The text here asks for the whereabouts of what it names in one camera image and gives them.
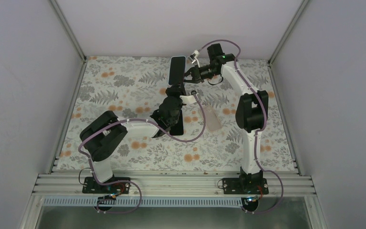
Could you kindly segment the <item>beige phone case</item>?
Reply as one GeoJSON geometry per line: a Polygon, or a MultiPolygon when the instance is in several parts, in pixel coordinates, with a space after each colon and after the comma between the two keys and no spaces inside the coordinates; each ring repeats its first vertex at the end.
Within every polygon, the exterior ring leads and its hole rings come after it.
{"type": "Polygon", "coordinates": [[[206,128],[209,132],[216,132],[222,129],[221,121],[211,105],[203,105],[199,111],[202,118],[206,121],[206,128]]]}

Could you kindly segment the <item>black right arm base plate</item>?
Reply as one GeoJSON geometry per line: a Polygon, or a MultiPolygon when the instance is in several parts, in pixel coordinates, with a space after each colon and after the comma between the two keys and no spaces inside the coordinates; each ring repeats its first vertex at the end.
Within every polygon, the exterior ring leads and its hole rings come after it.
{"type": "Polygon", "coordinates": [[[249,181],[241,180],[240,178],[223,178],[222,186],[226,195],[269,194],[269,188],[265,178],[249,181]]]}

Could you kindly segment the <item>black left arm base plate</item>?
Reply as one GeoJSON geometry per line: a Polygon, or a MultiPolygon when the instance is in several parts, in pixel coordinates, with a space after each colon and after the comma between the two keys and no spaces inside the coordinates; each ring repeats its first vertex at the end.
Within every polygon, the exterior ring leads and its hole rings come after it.
{"type": "Polygon", "coordinates": [[[84,194],[128,194],[130,184],[119,182],[111,185],[100,185],[93,177],[86,177],[82,187],[84,194]]]}

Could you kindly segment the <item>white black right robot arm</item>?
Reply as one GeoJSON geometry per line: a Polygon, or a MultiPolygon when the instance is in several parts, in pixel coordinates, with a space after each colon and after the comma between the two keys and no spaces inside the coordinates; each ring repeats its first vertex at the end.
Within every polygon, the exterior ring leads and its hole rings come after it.
{"type": "Polygon", "coordinates": [[[260,155],[260,138],[268,118],[268,93],[258,90],[250,83],[239,67],[237,56],[223,52],[220,44],[207,47],[210,63],[201,65],[198,61],[199,50],[190,56],[192,64],[185,76],[190,76],[188,83],[200,83],[216,75],[227,80],[239,95],[235,120],[243,133],[243,159],[240,175],[236,184],[244,194],[251,194],[257,186],[263,184],[263,170],[258,157],[260,155]]]}

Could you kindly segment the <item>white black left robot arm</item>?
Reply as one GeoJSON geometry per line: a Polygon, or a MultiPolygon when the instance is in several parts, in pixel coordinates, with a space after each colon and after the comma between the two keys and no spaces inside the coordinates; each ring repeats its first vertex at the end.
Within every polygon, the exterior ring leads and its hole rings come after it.
{"type": "Polygon", "coordinates": [[[113,111],[106,111],[80,133],[82,147],[88,151],[91,168],[95,177],[94,186],[101,193],[113,188],[113,171],[110,156],[121,141],[128,137],[158,138],[165,134],[183,133],[181,96],[185,95],[183,83],[177,83],[166,89],[166,98],[153,111],[148,119],[119,118],[113,111]]]}

